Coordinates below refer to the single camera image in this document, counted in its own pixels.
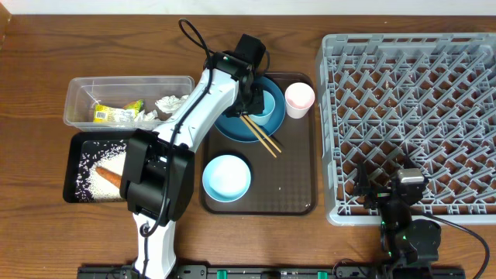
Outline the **orange carrot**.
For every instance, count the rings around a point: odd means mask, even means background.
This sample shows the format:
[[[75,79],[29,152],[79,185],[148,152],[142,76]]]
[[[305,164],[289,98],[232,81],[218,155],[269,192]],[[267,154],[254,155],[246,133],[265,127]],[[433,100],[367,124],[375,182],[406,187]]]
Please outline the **orange carrot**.
[[[106,179],[109,183],[113,184],[117,188],[121,187],[122,177],[104,167],[96,167],[96,172],[98,175]]]

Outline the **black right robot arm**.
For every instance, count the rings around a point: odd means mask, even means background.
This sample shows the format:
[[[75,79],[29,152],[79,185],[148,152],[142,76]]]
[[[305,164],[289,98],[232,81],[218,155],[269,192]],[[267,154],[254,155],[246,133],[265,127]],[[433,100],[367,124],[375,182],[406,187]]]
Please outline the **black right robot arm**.
[[[373,186],[366,165],[357,164],[353,195],[364,197],[364,208],[378,210],[381,247],[388,255],[369,278],[433,278],[431,263],[439,259],[441,228],[436,222],[413,219],[412,206],[422,199],[427,177],[410,160],[385,186]]]

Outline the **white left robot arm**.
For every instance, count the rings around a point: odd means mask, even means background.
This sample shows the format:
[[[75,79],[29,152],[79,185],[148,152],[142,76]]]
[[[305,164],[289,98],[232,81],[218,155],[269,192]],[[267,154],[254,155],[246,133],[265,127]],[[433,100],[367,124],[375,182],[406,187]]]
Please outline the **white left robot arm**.
[[[235,50],[209,53],[185,103],[153,131],[137,129],[129,138],[119,191],[138,229],[134,278],[166,278],[174,269],[175,222],[191,200],[195,152],[219,116],[263,111],[254,81],[266,52],[260,39],[244,34]]]

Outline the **light blue plastic cup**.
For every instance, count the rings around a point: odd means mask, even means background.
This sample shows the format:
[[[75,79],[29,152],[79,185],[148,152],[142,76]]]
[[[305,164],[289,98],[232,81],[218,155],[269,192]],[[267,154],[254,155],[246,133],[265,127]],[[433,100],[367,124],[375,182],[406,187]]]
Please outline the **light blue plastic cup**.
[[[249,115],[250,119],[253,120],[258,126],[266,125],[275,110],[275,98],[270,92],[263,91],[263,99],[263,111],[260,114]]]

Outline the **yellow green snack wrapper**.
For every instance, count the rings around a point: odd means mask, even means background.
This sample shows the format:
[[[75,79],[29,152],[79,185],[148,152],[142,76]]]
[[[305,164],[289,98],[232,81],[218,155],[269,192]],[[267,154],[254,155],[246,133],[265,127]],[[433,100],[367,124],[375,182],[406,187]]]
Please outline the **yellow green snack wrapper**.
[[[133,122],[143,107],[142,99],[130,102],[122,108],[96,105],[93,122]]]

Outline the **pink plastic cup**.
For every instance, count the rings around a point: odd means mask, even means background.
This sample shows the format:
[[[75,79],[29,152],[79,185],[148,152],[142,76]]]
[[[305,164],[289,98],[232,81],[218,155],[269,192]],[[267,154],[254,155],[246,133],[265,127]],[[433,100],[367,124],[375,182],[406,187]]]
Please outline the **pink plastic cup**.
[[[293,119],[300,119],[306,115],[315,102],[313,88],[303,82],[288,86],[284,93],[286,113]]]

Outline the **light blue bowl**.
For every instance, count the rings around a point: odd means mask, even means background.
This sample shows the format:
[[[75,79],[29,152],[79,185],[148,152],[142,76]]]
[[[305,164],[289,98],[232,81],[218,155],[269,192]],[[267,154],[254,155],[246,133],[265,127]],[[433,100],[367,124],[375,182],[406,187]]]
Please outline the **light blue bowl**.
[[[249,190],[252,175],[248,164],[234,155],[221,155],[210,160],[202,174],[206,194],[217,202],[234,202]]]

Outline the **small white tissue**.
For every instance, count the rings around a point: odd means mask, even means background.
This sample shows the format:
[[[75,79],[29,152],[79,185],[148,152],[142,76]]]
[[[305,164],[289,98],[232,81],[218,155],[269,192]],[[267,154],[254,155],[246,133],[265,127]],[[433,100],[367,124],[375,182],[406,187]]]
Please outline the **small white tissue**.
[[[144,110],[140,111],[135,119],[135,122],[155,122],[159,121],[158,118],[158,113],[156,110],[153,110],[151,112],[145,112]]]

